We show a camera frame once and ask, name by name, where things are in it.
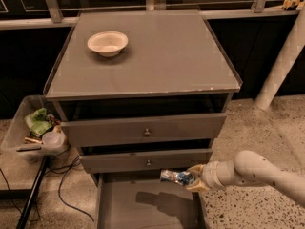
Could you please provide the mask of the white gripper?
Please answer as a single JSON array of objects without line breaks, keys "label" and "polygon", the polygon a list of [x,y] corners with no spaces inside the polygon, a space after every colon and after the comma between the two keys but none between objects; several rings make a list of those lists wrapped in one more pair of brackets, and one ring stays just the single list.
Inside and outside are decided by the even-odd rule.
[{"label": "white gripper", "polygon": [[220,182],[217,175],[217,166],[219,161],[209,162],[207,164],[197,164],[187,169],[194,177],[198,178],[193,183],[186,186],[190,192],[203,193],[210,190],[221,190],[224,185]]}]

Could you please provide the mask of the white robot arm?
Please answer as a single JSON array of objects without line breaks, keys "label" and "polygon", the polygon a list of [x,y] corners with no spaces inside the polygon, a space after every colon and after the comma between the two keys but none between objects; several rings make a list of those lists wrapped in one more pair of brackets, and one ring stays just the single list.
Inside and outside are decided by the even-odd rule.
[{"label": "white robot arm", "polygon": [[194,182],[186,186],[191,192],[269,185],[305,207],[305,177],[284,171],[253,151],[241,151],[227,161],[198,164],[188,172],[194,175]]}]

